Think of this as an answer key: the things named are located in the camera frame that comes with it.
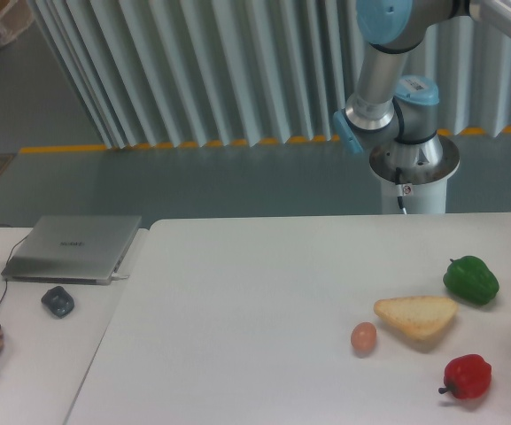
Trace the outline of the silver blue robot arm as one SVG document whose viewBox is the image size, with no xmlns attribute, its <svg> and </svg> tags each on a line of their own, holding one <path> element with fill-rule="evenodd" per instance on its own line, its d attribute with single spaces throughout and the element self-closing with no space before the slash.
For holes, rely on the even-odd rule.
<svg viewBox="0 0 511 425">
<path fill-rule="evenodd" d="M 451 177 L 460 153 L 437 135 L 437 85 L 405 76 L 407 55 L 429 27 L 460 16 L 511 38 L 511 1 L 359 1 L 356 12 L 368 46 L 356 89 L 333 117 L 341 141 L 353 152 L 369 149 L 372 171 L 393 185 Z"/>
</svg>

